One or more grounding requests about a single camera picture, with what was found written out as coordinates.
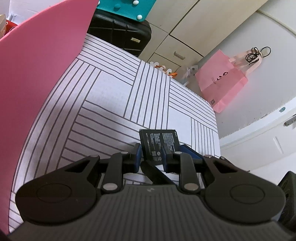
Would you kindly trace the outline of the black phone battery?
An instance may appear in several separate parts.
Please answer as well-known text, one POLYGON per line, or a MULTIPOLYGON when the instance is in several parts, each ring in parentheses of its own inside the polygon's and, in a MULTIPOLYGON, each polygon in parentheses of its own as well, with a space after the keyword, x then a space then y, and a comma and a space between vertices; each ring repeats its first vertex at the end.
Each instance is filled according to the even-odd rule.
POLYGON ((176 130, 142 129, 139 131, 139 137, 144 160, 154 165, 162 164, 162 147, 164 144, 173 153, 180 150, 176 130))

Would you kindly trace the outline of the white door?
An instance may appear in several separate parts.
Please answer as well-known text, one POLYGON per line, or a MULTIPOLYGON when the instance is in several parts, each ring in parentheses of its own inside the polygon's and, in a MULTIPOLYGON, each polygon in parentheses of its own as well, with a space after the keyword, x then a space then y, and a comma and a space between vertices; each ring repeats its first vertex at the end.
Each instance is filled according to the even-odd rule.
POLYGON ((221 156, 235 166, 253 171, 295 153, 295 98, 251 125, 220 140, 221 156))

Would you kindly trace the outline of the striped white tablecloth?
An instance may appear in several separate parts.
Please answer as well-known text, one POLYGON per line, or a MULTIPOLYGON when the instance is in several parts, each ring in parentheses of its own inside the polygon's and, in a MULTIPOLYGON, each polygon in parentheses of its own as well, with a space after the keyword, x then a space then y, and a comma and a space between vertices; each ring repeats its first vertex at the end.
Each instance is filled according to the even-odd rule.
POLYGON ((207 101, 161 70, 86 35, 25 141, 11 188, 9 232, 23 222, 15 204, 23 184, 86 156, 129 152, 144 128, 175 130, 181 144, 201 155, 220 155, 207 101))

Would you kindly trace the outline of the clear plastic bag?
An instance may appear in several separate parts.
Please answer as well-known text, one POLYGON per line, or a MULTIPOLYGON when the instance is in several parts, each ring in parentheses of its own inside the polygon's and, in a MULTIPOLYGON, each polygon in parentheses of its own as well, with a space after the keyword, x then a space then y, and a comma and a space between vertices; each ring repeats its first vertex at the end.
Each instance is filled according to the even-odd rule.
POLYGON ((177 76, 175 77, 175 79, 180 84, 186 86, 189 84, 190 80, 197 73, 197 71, 198 71, 198 65, 193 65, 191 67, 186 67, 186 66, 180 67, 177 70, 177 76))

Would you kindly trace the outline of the pink shopping bag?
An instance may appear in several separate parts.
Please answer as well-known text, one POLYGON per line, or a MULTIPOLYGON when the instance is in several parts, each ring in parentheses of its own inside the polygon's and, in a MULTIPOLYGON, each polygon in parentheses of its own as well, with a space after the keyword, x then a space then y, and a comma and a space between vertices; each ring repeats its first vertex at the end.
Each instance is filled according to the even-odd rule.
POLYGON ((197 71, 195 76, 203 97, 216 113, 230 104, 248 82, 247 76, 262 60, 262 53, 257 48, 233 57, 218 50, 197 71))

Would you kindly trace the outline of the black suitcase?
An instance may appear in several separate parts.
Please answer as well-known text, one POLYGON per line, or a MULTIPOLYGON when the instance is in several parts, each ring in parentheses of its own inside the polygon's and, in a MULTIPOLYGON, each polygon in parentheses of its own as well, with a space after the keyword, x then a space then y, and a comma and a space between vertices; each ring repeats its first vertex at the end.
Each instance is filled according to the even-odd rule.
POLYGON ((87 32, 136 57, 152 36, 148 21, 137 22, 100 9, 95 10, 87 32))

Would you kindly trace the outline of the beige wardrobe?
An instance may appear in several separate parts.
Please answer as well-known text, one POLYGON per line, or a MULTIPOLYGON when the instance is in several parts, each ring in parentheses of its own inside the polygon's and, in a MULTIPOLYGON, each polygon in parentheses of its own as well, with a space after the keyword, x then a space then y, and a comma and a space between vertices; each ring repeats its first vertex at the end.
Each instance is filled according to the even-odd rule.
POLYGON ((139 58, 172 70, 198 63, 265 3, 156 1, 147 16, 152 37, 139 58))

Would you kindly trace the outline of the pink storage box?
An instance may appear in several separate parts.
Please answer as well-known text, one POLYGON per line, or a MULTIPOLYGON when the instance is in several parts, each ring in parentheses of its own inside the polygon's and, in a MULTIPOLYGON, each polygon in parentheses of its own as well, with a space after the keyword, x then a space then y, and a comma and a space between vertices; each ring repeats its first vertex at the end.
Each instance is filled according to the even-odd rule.
POLYGON ((1 38, 1 232, 9 232, 14 172, 47 96, 76 58, 97 1, 57 3, 1 38))

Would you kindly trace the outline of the teal felt handbag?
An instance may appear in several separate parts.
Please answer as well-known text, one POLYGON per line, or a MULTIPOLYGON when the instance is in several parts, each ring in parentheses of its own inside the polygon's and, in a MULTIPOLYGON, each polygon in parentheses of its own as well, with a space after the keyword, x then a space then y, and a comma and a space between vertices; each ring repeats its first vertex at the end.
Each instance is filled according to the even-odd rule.
POLYGON ((97 9, 143 22, 156 0, 100 0, 97 9))

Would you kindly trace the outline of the red patterned box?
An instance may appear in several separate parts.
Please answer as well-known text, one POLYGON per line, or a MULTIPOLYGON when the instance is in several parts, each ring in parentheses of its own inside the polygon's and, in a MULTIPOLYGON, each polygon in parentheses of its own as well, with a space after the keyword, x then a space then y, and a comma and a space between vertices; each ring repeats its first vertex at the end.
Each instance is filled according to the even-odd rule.
POLYGON ((13 23, 12 21, 6 20, 6 31, 5 34, 11 32, 18 25, 13 23))

